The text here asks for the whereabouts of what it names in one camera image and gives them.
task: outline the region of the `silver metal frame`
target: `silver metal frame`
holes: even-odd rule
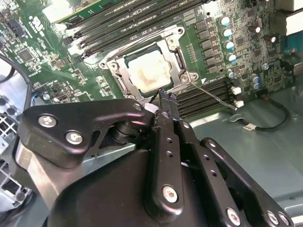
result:
[[[194,82],[199,77],[197,73],[189,73],[187,70],[179,43],[179,39],[184,35],[184,33],[184,28],[178,26],[172,26],[160,32],[154,33],[147,38],[135,41],[112,51],[101,61],[100,67],[102,69],[109,69],[111,71],[125,97],[134,98],[139,102],[146,100],[146,98],[142,96],[139,89],[131,83],[131,75],[125,63],[125,58],[156,44],[158,47],[160,47],[164,59],[171,65],[170,76],[173,80],[174,87],[169,92],[178,92],[180,90],[183,90],[189,86],[190,82]],[[126,51],[128,48],[131,48],[140,42],[146,42],[157,36],[161,36],[163,39],[158,42],[153,42],[152,44],[146,45],[145,47],[140,48],[132,53],[126,54],[122,57],[117,57],[119,53]],[[175,53],[171,52],[175,50],[177,50],[179,53],[180,60],[185,67],[184,69],[180,68]]]

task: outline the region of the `screw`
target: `screw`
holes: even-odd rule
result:
[[[226,210],[227,216],[229,218],[229,220],[236,226],[240,226],[241,221],[240,218],[238,216],[238,214],[231,208],[228,208]]]
[[[187,83],[187,82],[188,82],[188,76],[187,76],[187,75],[182,75],[182,76],[181,76],[181,81],[182,81],[183,83]]]
[[[46,100],[50,100],[50,96],[49,94],[43,94],[42,98],[46,101]]]
[[[177,192],[170,186],[164,186],[163,187],[163,196],[164,198],[170,202],[170,203],[175,203],[178,200],[178,195]]]
[[[282,221],[283,221],[286,225],[289,225],[289,221],[288,221],[288,219],[285,217],[284,214],[279,213],[279,216],[280,216],[280,218],[282,219]]]
[[[110,67],[114,70],[118,69],[118,65],[116,63],[111,63]]]
[[[165,118],[169,119],[169,114],[168,114],[167,112],[162,112],[162,115],[163,115]]]
[[[183,126],[187,129],[189,129],[189,124],[187,124],[186,122],[183,122]]]
[[[267,63],[262,65],[262,69],[263,70],[268,70],[269,69],[269,65]]]
[[[209,140],[208,143],[210,144],[210,146],[212,146],[213,148],[216,147],[215,143],[212,140]]]
[[[65,138],[69,143],[74,145],[78,145],[83,142],[83,137],[76,131],[68,132]]]
[[[51,116],[41,116],[38,119],[40,125],[46,128],[52,128],[57,124],[56,119]]]
[[[139,110],[139,111],[142,110],[142,107],[141,107],[139,104],[137,104],[137,103],[135,103],[135,104],[133,105],[133,107],[134,107],[136,110]]]
[[[271,211],[267,211],[267,215],[268,215],[269,219],[272,221],[272,223],[274,223],[275,225],[279,225],[278,219]]]
[[[23,201],[25,199],[25,194],[23,192],[19,192],[17,195],[16,195],[16,200],[17,201]]]

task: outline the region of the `wire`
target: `wire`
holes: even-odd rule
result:
[[[19,64],[11,61],[5,55],[0,54],[0,59],[5,61],[15,71],[17,71],[23,77],[25,83],[27,84],[27,95],[26,95],[25,102],[24,102],[24,110],[28,109],[31,106],[31,98],[32,98],[32,90],[33,90],[33,85],[30,82],[29,76],[22,70],[22,68],[19,66]],[[8,78],[8,76],[7,76],[4,80],[0,81],[0,83],[3,83],[9,79],[10,78]]]
[[[277,130],[281,129],[282,127],[284,127],[285,125],[287,125],[289,123],[289,121],[291,119],[291,114],[290,114],[289,110],[285,106],[283,106],[281,103],[278,103],[278,102],[274,101],[273,99],[269,98],[268,96],[261,96],[260,98],[263,101],[271,103],[277,109],[282,110],[284,112],[284,114],[285,114],[285,118],[284,118],[284,120],[280,124],[278,124],[278,125],[276,125],[274,127],[262,128],[262,127],[257,126],[255,128],[256,131],[277,131]],[[250,124],[245,119],[240,119],[239,121],[242,124],[244,124],[245,126],[248,125],[248,124]]]
[[[15,70],[13,67],[11,67],[8,76],[5,77],[3,80],[0,80],[0,84],[6,82],[6,81],[8,81],[8,80],[10,80],[10,79],[15,75],[15,72],[16,72],[16,70]]]

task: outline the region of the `green circuit board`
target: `green circuit board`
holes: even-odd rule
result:
[[[274,44],[263,39],[270,33],[268,17],[276,9],[274,1],[260,1],[253,8],[246,0],[171,2],[174,7],[163,0],[0,0],[0,49],[26,70],[47,104],[125,97],[112,73],[100,68],[100,61],[115,48],[169,26],[185,29],[179,44],[188,71],[198,74],[198,85],[224,78],[232,70],[244,100],[249,101],[255,98],[253,73],[261,79],[259,88],[271,92],[290,83],[279,64],[282,38],[277,36]],[[125,10],[135,9],[128,15],[134,24],[123,21],[128,17],[121,5]],[[228,26],[220,24],[222,16],[230,19]],[[206,49],[197,27],[201,21],[206,21],[204,30],[210,40]],[[99,27],[89,31],[96,23]],[[259,34],[248,30],[260,23]],[[226,28],[232,30],[230,37],[222,36]],[[232,50],[224,48],[228,40],[234,43]],[[210,49],[213,53],[206,58],[205,51]],[[228,61],[228,54],[235,54],[237,60]],[[191,89],[188,86],[178,93]]]

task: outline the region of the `black plastic bracket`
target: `black plastic bracket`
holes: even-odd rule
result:
[[[40,125],[38,119],[43,115],[53,117],[56,125],[52,128]],[[35,106],[24,111],[18,135],[27,149],[58,167],[74,168],[83,162],[88,150],[99,149],[116,122],[140,121],[145,115],[145,109],[132,99]],[[82,143],[69,143],[65,138],[69,131],[79,133]],[[94,132],[99,132],[99,137],[92,144]]]

